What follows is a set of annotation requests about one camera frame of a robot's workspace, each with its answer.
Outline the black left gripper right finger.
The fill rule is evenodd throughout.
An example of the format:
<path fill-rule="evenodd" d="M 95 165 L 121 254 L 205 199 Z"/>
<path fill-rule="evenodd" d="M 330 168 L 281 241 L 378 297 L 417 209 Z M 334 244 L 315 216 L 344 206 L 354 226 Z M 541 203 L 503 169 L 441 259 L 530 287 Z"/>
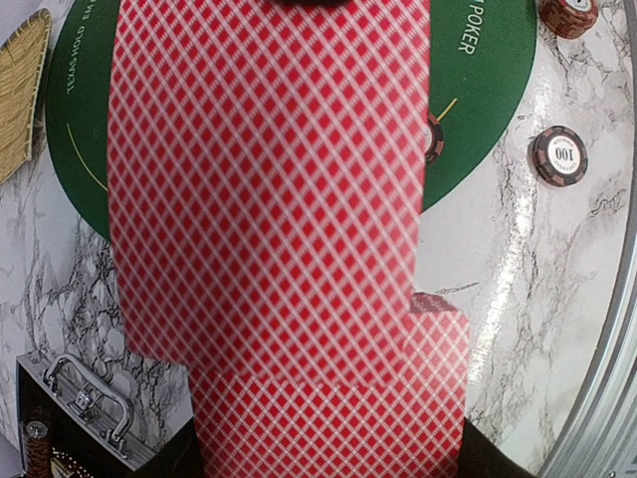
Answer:
<path fill-rule="evenodd" d="M 464 421 L 458 478 L 533 478 L 493 444 L 471 421 Z"/>

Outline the red backed card deck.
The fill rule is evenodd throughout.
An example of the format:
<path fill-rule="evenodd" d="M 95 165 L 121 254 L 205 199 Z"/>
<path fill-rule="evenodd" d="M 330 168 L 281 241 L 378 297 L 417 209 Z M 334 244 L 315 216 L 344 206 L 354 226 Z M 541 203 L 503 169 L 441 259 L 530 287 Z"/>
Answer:
<path fill-rule="evenodd" d="M 470 325 L 417 294 L 406 364 L 384 385 L 275 382 L 193 371 L 209 477 L 453 477 L 463 437 Z"/>

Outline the red poker chip stack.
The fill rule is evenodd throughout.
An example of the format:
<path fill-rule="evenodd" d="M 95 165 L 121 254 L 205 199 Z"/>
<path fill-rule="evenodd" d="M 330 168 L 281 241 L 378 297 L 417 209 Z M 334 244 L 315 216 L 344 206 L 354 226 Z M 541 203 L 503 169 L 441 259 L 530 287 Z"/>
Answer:
<path fill-rule="evenodd" d="M 595 0 L 544 0 L 539 4 L 538 13 L 551 32 L 574 40 L 595 25 L 599 9 Z"/>

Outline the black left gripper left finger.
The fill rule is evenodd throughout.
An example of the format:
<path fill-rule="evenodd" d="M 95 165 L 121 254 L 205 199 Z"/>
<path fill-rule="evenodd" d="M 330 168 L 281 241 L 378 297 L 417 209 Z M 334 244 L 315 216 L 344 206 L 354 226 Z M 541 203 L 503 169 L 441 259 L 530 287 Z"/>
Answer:
<path fill-rule="evenodd" d="M 194 419 L 188 420 L 155 456 L 133 473 L 133 477 L 204 478 Z"/>

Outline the black poker chip stack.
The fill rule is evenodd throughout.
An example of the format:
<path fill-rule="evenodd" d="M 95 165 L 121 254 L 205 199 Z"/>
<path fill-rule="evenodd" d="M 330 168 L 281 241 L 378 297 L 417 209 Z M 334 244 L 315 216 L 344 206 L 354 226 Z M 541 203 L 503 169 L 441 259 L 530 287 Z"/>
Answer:
<path fill-rule="evenodd" d="M 538 134 L 531 143 L 530 155 L 539 177 L 552 186 L 576 184 L 587 172 L 583 140 L 564 125 L 552 125 Z"/>

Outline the red backed playing card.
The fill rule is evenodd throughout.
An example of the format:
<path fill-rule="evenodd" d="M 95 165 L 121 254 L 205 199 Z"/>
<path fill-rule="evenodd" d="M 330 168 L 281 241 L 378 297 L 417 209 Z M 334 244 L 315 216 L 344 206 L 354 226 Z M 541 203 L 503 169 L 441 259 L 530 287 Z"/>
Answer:
<path fill-rule="evenodd" d="M 124 1 L 107 121 L 128 346 L 381 384 L 410 327 L 430 5 Z"/>

